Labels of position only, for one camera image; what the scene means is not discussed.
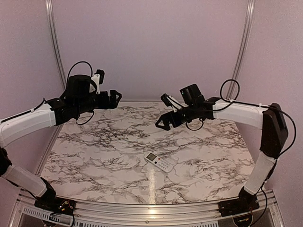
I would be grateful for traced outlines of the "white remote control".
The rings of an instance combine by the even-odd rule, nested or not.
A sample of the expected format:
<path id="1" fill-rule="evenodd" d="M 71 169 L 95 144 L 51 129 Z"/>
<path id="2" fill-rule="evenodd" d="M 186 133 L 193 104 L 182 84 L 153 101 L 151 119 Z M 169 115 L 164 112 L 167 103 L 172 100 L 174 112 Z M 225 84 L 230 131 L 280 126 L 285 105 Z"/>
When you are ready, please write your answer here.
<path id="1" fill-rule="evenodd" d="M 178 163 L 179 158 L 168 157 L 163 158 L 162 156 L 158 156 L 152 152 L 148 152 L 144 155 L 145 161 L 157 167 L 161 171 L 165 173 L 170 173 L 174 166 Z"/>

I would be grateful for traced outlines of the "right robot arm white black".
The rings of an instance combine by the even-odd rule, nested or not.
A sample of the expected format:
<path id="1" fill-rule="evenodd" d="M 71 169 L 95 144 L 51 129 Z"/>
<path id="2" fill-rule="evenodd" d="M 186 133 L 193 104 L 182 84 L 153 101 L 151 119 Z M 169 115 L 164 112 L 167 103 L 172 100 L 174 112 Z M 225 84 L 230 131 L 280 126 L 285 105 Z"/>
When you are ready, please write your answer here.
<path id="1" fill-rule="evenodd" d="M 253 198 L 270 177 L 282 154 L 288 138 L 288 128 L 279 104 L 269 106 L 224 100 L 221 97 L 205 99 L 197 84 L 180 90 L 184 105 L 172 96 L 163 94 L 162 102 L 172 111 L 163 114 L 155 123 L 157 128 L 169 131 L 184 123 L 199 120 L 227 120 L 256 127 L 262 131 L 260 154 L 248 181 L 239 192 L 234 207 L 244 212 L 253 204 Z"/>

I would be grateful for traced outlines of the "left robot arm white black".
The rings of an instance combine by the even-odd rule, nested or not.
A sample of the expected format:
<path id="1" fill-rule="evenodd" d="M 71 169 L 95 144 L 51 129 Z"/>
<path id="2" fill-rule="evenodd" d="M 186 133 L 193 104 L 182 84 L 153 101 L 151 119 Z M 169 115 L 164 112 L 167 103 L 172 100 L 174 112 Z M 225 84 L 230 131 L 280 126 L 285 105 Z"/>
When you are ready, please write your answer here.
<path id="1" fill-rule="evenodd" d="M 37 107 L 0 122 L 0 176 L 41 199 L 49 210 L 56 210 L 60 206 L 53 187 L 45 179 L 13 165 L 5 147 L 40 129 L 59 126 L 70 119 L 77 120 L 83 113 L 117 108 L 122 94 L 116 90 L 100 91 L 103 79 L 102 70 L 97 70 L 91 76 L 71 76 L 59 98 L 43 100 Z"/>

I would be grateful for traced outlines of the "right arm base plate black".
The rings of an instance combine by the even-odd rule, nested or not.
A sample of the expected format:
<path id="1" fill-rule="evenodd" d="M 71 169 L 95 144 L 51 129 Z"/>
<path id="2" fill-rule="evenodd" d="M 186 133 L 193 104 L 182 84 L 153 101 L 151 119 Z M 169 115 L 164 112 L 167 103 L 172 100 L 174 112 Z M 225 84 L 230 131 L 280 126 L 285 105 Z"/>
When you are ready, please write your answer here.
<path id="1" fill-rule="evenodd" d="M 238 215 L 245 212 L 251 212 L 259 209 L 260 205 L 257 199 L 254 199 L 250 204 L 240 199 L 221 201 L 218 203 L 219 212 L 222 217 Z"/>

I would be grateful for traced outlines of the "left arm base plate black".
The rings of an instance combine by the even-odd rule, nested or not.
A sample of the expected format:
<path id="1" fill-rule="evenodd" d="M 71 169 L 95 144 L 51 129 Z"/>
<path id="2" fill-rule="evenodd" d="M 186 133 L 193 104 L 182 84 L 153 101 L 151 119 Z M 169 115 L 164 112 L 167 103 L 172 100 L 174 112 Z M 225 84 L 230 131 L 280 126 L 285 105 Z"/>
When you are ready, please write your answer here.
<path id="1" fill-rule="evenodd" d="M 76 201 L 65 198 L 55 197 L 52 201 L 36 200 L 34 206 L 44 210 L 51 211 L 52 213 L 59 213 L 65 215 L 73 215 Z"/>

